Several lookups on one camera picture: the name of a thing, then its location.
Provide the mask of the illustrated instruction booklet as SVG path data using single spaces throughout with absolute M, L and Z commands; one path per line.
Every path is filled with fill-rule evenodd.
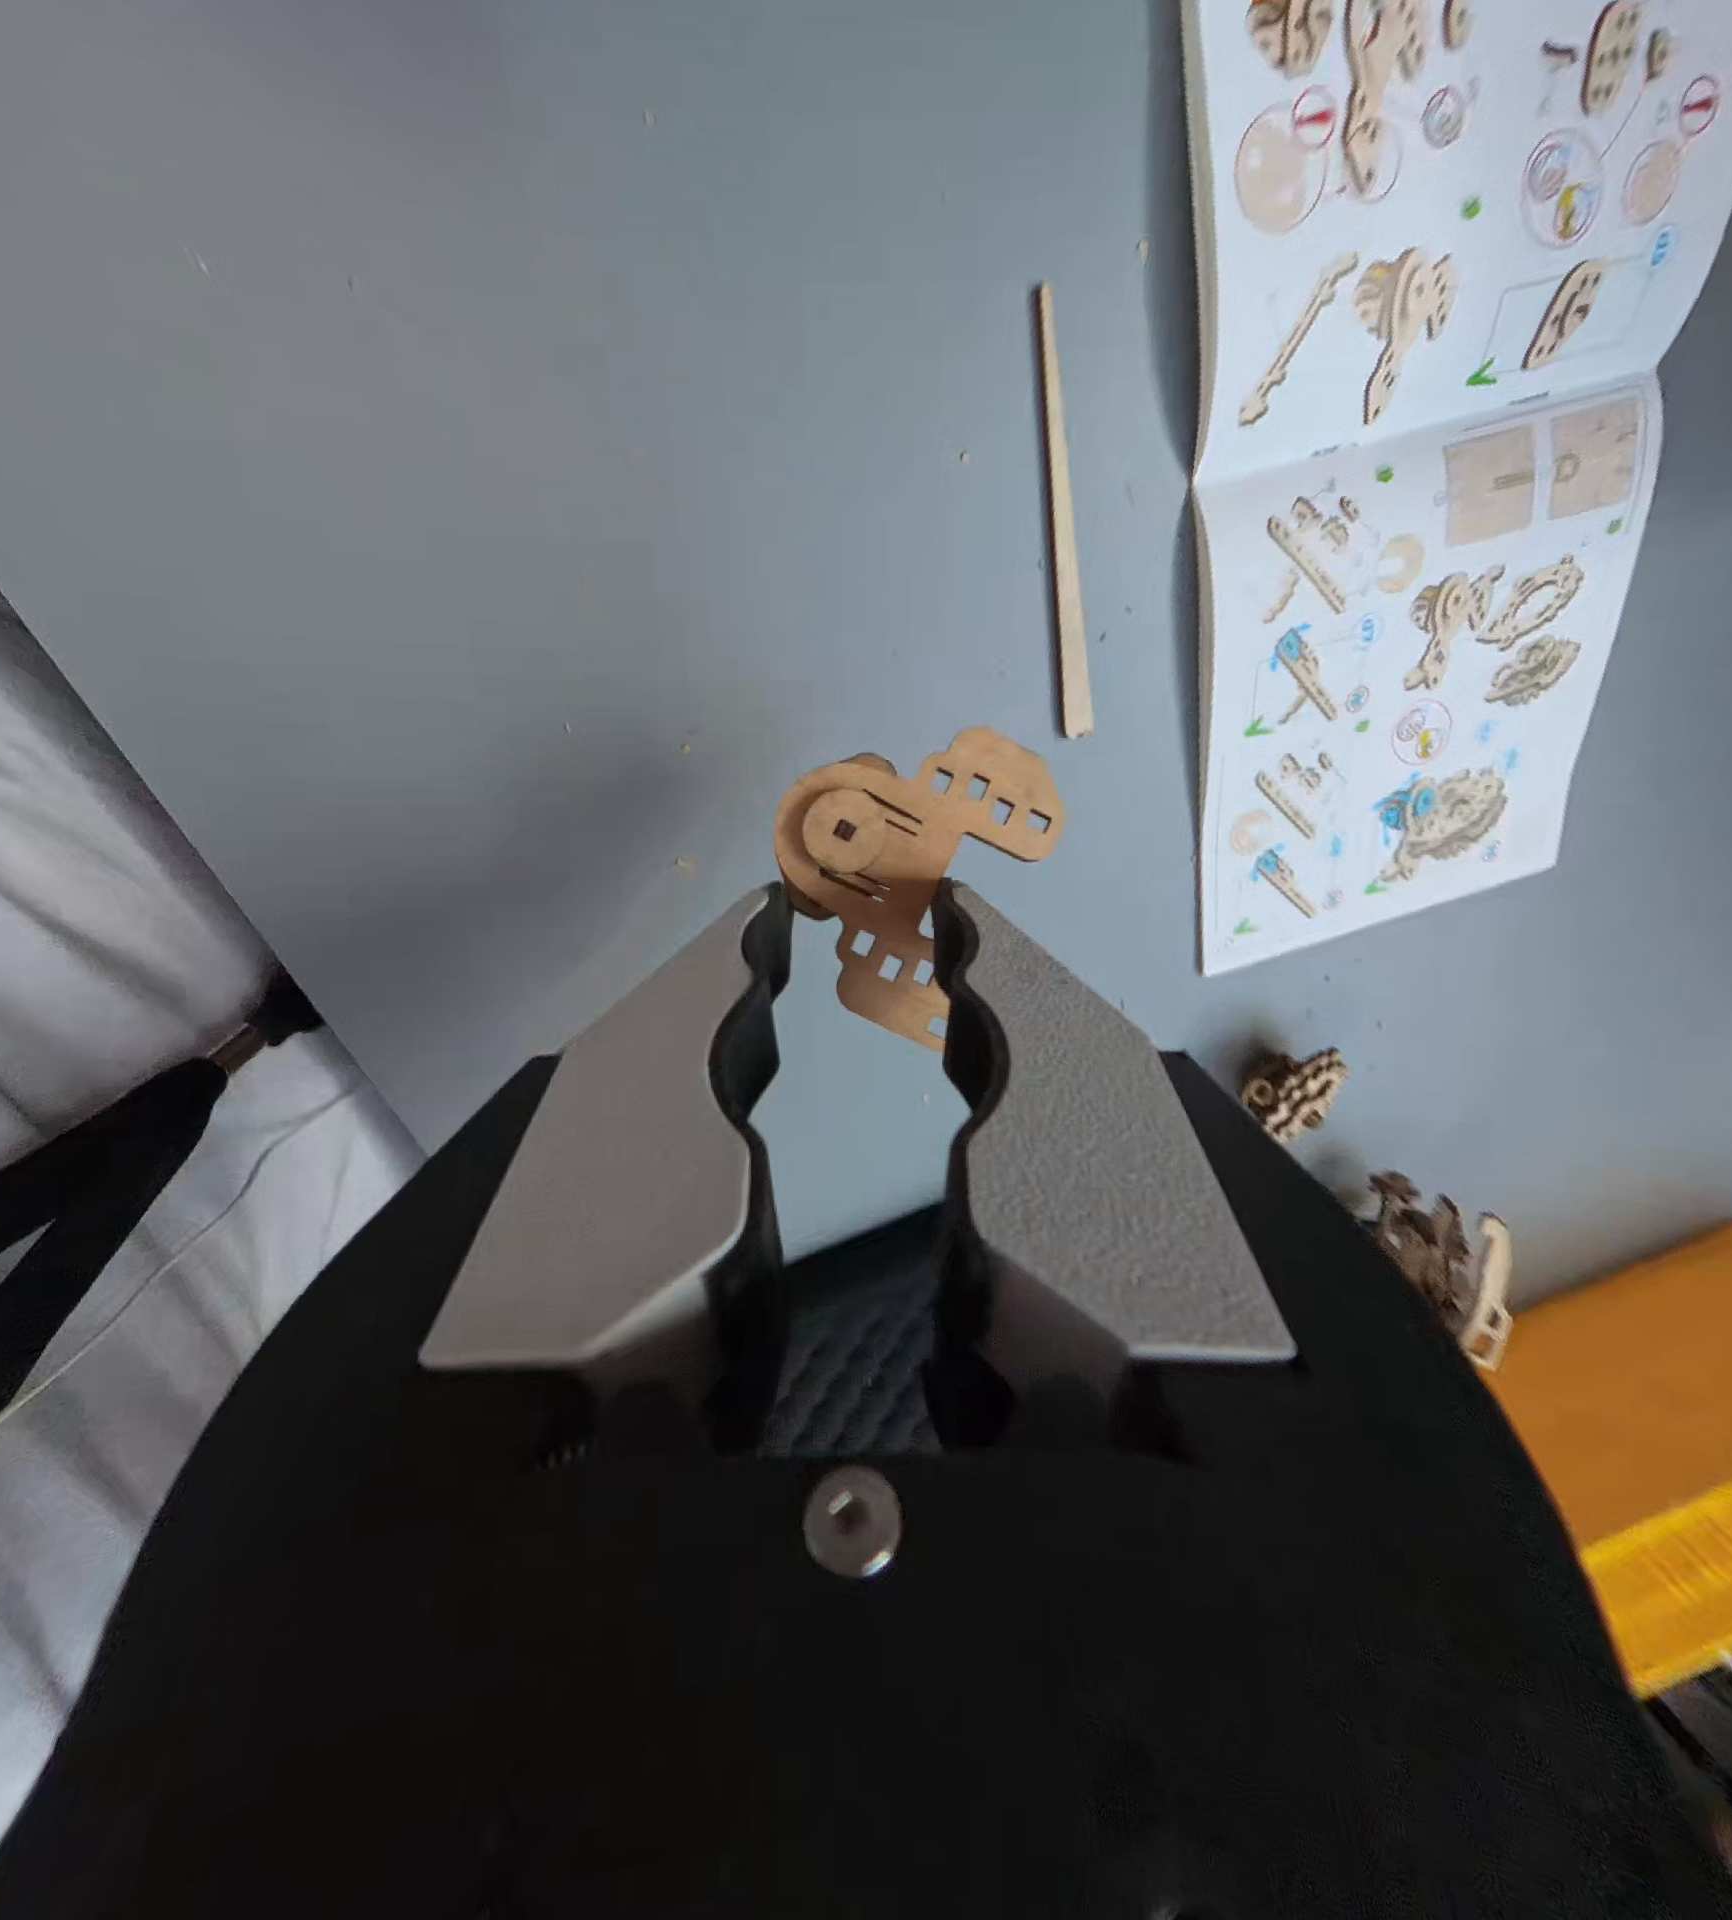
M 1551 870 L 1732 219 L 1732 4 L 1181 4 L 1198 970 Z

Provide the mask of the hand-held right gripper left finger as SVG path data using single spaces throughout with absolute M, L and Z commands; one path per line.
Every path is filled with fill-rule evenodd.
M 428 1373 L 546 1378 L 759 1447 L 791 1318 L 754 1126 L 788 965 L 771 879 L 563 1048 L 426 1334 Z

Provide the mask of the yellow plastic bin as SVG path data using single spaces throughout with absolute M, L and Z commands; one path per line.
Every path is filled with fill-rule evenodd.
M 1732 1661 L 1732 1225 L 1539 1303 L 1489 1385 L 1631 1693 Z

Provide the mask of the person's white shirt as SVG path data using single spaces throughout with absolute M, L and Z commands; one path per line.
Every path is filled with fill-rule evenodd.
M 0 1166 L 227 1039 L 276 975 L 0 600 Z M 0 1423 L 0 1839 L 199 1430 L 422 1152 L 327 1030 L 264 1050 Z

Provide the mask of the small wooden model assembly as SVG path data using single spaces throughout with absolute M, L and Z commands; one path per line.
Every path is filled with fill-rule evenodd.
M 1293 1146 L 1331 1117 L 1348 1073 L 1338 1048 L 1256 1053 L 1240 1078 L 1240 1105 L 1273 1141 Z

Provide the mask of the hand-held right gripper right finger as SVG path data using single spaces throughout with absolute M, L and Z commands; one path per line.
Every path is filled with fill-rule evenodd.
M 933 890 L 949 1148 L 933 1434 L 1159 1423 L 1171 1369 L 1279 1369 L 1286 1317 L 1171 1086 L 1113 1003 L 960 879 Z

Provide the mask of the thin wooden stick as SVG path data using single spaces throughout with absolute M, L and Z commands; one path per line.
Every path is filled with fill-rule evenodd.
M 1059 333 L 1052 311 L 1052 287 L 1039 282 L 1031 293 L 1031 323 L 1044 384 L 1044 452 L 1046 452 L 1046 528 L 1051 528 L 1051 593 L 1052 593 L 1052 660 L 1059 682 L 1059 730 L 1062 737 L 1094 733 L 1094 690 L 1090 690 L 1090 624 L 1082 615 L 1082 585 L 1078 558 L 1078 509 L 1069 489 L 1069 436 L 1068 399 L 1059 368 Z

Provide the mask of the wooden model part with disc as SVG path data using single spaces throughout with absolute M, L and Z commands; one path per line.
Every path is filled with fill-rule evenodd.
M 779 801 L 776 860 L 791 908 L 836 924 L 836 997 L 872 1025 L 944 1050 L 931 904 L 966 839 L 1037 865 L 1062 836 L 1044 754 L 966 729 L 918 776 L 884 754 L 806 773 Z

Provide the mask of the wooden gear model assembly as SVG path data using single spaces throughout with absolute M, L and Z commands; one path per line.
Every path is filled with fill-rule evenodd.
M 1403 1174 L 1368 1178 L 1371 1242 L 1407 1285 L 1434 1308 L 1462 1354 L 1493 1373 L 1510 1337 L 1508 1285 L 1516 1270 L 1510 1235 L 1502 1218 L 1463 1218 L 1448 1192 L 1434 1204 Z

